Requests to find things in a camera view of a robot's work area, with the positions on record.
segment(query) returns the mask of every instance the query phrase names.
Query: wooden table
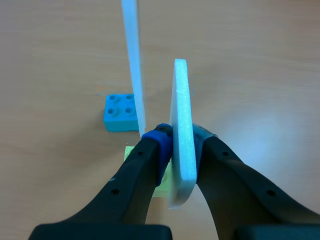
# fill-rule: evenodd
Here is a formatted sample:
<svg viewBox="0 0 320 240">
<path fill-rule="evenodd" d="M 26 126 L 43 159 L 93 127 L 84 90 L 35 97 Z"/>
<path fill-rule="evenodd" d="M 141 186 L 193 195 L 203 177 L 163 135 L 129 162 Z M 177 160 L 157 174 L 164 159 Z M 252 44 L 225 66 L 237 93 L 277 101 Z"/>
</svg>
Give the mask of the wooden table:
<svg viewBox="0 0 320 240">
<path fill-rule="evenodd" d="M 147 129 L 169 121 L 173 63 L 188 61 L 193 122 L 320 213 L 320 3 L 140 0 Z M 121 1 L 0 3 L 0 236 L 26 239 L 82 209 L 134 132 L 105 130 L 109 93 L 131 93 Z M 198 187 L 148 223 L 218 239 Z"/>
</svg>

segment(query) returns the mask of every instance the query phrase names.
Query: green block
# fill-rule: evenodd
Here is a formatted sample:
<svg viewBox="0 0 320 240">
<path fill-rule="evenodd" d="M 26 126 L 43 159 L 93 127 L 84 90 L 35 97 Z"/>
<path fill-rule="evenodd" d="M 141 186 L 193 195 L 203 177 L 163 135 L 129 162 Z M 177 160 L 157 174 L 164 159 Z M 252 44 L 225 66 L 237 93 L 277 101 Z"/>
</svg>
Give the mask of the green block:
<svg viewBox="0 0 320 240">
<path fill-rule="evenodd" d="M 124 151 L 124 160 L 127 159 L 134 146 L 126 146 Z M 153 192 L 153 198 L 167 198 L 169 193 L 169 184 L 171 180 L 171 161 L 165 169 L 164 176 L 160 186 L 157 186 Z"/>
</svg>

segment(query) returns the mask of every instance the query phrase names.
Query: lego stud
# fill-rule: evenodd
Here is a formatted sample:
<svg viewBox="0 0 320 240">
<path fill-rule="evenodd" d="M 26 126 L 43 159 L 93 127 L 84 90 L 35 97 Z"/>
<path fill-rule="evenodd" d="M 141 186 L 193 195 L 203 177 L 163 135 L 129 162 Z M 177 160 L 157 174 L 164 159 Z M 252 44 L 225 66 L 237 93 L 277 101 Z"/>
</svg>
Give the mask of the lego stud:
<svg viewBox="0 0 320 240">
<path fill-rule="evenodd" d="M 124 111 L 126 114 L 131 115 L 135 110 L 132 107 L 127 107 Z"/>
<path fill-rule="evenodd" d="M 135 99 L 135 97 L 134 97 L 133 94 L 128 94 L 128 95 L 125 96 L 125 99 L 126 99 L 127 101 L 133 101 L 133 100 Z"/>
<path fill-rule="evenodd" d="M 108 108 L 108 110 L 106 111 L 106 113 L 110 116 L 110 117 L 114 117 L 117 113 L 117 109 L 115 109 L 114 107 L 110 107 Z"/>
<path fill-rule="evenodd" d="M 109 100 L 113 103 L 117 102 L 119 99 L 118 95 L 114 94 L 114 95 L 110 95 L 109 96 Z"/>
</svg>

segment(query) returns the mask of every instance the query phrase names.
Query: blue lego brick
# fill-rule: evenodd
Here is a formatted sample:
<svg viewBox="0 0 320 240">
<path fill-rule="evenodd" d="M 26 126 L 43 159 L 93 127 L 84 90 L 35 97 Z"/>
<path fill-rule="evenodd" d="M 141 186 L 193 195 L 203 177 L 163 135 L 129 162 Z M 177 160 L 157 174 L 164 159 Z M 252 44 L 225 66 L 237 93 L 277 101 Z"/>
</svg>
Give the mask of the blue lego brick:
<svg viewBox="0 0 320 240">
<path fill-rule="evenodd" d="M 106 96 L 103 122 L 109 132 L 138 131 L 138 118 L 133 94 Z"/>
</svg>

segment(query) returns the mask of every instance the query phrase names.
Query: white foam strip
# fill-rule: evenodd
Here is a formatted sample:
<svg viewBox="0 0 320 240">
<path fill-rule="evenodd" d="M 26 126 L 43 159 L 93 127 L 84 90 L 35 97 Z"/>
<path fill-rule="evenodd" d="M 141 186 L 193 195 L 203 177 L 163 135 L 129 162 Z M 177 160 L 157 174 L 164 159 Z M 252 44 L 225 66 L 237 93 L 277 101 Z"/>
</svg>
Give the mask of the white foam strip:
<svg viewBox="0 0 320 240">
<path fill-rule="evenodd" d="M 174 61 L 170 124 L 173 128 L 172 181 L 169 208 L 184 204 L 197 182 L 197 164 L 192 124 L 188 66 Z"/>
<path fill-rule="evenodd" d="M 146 129 L 146 115 L 142 59 L 140 55 L 138 2 L 137 0 L 121 0 L 121 3 L 135 110 L 141 138 Z"/>
</svg>

